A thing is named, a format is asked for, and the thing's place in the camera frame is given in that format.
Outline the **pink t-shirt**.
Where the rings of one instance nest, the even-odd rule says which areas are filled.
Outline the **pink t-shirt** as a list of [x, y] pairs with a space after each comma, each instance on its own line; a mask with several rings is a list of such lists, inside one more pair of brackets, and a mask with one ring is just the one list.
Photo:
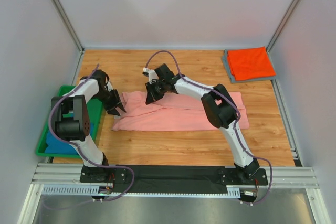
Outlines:
[[146, 93], [124, 92], [125, 112], [115, 118], [114, 131], [212, 131], [200, 100], [183, 94], [167, 93], [163, 99], [145, 104]]

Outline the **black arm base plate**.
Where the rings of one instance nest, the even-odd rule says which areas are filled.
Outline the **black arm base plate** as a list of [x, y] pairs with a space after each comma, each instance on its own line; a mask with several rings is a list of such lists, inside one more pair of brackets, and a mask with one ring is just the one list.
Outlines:
[[[219, 173], [223, 185], [268, 185], [266, 171], [262, 168], [256, 172], [243, 172], [240, 168], [219, 166]], [[129, 183], [132, 179], [131, 168], [86, 167], [81, 170], [80, 181], [82, 183]]]

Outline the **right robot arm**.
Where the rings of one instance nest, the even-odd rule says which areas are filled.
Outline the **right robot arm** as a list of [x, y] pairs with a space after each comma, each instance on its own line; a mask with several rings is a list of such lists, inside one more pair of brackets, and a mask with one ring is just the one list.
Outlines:
[[149, 81], [146, 104], [154, 103], [168, 92], [186, 95], [201, 101], [209, 123], [223, 133], [234, 157], [234, 165], [247, 179], [260, 168], [241, 132], [241, 113], [222, 84], [208, 86], [191, 80], [183, 74], [174, 74], [166, 64], [156, 69], [143, 69]]

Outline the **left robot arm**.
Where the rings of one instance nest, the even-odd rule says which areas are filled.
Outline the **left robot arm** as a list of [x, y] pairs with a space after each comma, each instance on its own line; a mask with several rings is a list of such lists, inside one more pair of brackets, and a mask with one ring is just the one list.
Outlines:
[[91, 99], [99, 100], [108, 114], [120, 116], [119, 111], [126, 111], [109, 76], [102, 70], [95, 70], [65, 95], [52, 98], [48, 127], [56, 140], [76, 150], [84, 166], [107, 167], [105, 154], [98, 149], [90, 134], [87, 103]]

